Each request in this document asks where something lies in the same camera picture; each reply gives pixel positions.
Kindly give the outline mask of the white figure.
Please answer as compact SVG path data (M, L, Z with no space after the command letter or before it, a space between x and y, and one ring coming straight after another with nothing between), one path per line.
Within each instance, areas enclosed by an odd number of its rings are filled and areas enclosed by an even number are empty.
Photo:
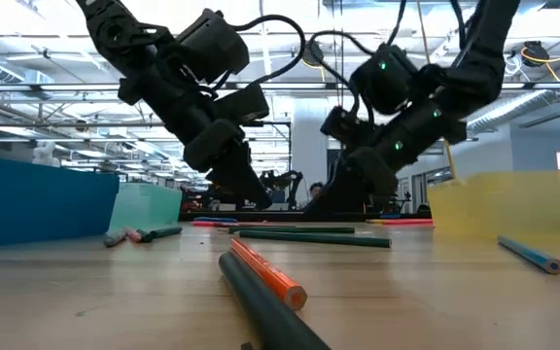
M32 152L32 163L59 168L61 162L53 156L55 146L53 141L39 141Z

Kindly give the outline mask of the blue plastic bin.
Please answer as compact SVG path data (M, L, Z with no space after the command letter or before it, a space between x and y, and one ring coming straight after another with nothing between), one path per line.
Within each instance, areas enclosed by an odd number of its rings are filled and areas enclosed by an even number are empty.
M0 158L0 246L105 233L115 175Z

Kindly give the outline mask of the thick black pen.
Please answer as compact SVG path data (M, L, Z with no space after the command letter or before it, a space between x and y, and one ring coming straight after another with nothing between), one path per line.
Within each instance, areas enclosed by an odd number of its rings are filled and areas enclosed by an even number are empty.
M263 350L332 350L233 252L221 254L218 265Z

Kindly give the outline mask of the teal plastic bin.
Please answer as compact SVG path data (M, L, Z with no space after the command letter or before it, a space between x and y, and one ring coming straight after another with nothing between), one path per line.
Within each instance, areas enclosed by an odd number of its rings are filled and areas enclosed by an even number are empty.
M182 192L144 183L120 183L109 232L161 228L179 220Z

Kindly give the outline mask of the yellow plastic bin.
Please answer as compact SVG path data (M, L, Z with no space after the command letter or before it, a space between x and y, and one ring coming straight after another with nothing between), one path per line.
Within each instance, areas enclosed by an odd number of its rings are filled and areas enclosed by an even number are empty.
M560 245L560 170L482 172L428 188L436 235Z

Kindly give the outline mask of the black table frame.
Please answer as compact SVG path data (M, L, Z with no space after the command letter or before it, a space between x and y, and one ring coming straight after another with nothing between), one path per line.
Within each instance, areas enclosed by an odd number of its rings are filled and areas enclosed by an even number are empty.
M431 219L425 213L419 214L379 214L379 213L338 213L309 216L299 211L217 211L181 212L179 220L190 222L197 218L228 218L238 222L365 222L371 219Z

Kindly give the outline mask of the white pillar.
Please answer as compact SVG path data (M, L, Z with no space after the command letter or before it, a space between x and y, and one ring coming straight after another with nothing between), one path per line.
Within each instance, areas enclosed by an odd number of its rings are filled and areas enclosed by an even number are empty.
M292 118L292 168L303 175L297 190L298 204L310 199L313 183L328 179L328 138L320 131L328 115L327 99L301 98L295 101Z

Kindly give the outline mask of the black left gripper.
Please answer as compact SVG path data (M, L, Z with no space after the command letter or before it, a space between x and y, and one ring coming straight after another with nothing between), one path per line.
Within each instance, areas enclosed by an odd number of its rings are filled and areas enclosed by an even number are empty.
M206 179L266 209L271 199L251 165L241 125L268 115L258 83L224 97L207 86L245 68L241 49L128 48L119 52L119 99L142 100L184 146L184 160Z

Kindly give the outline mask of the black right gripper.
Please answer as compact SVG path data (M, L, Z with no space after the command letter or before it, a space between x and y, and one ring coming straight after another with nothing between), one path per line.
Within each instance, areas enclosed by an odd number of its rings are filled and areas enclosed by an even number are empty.
M436 104L411 106L390 122L373 126L337 106L322 133L346 146L329 181L303 210L308 218L357 213L372 194L387 195L396 174L443 138L451 144L467 139L467 124Z

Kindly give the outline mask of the grey marker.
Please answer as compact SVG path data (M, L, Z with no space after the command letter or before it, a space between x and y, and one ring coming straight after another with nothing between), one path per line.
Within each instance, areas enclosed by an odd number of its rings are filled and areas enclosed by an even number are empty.
M103 245L106 248L113 248L126 240L127 233L124 230L116 230L107 232L104 235Z

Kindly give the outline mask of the long ceiling light bar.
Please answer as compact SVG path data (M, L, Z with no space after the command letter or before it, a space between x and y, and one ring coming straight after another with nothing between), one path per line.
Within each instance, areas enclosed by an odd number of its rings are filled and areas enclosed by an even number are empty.
M119 84L28 84L0 85L0 92L117 91ZM264 83L263 90L337 90L336 83ZM560 82L503 83L502 90L560 89Z

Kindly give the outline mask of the blue pencil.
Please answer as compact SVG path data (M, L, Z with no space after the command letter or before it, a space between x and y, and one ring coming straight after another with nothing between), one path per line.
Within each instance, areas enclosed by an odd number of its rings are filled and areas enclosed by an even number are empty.
M533 264L535 267L538 267L543 272L552 275L560 274L560 260L550 256L549 254L528 247L503 235L498 235L497 241L500 245L512 251L514 254L523 258L527 262Z

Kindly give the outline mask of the orange pencil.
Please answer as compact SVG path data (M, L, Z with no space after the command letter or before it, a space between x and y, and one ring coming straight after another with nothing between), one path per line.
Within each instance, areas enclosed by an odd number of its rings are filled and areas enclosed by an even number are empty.
M289 308L297 311L304 307L308 294L300 283L240 239L232 238L229 245L231 251L244 261Z

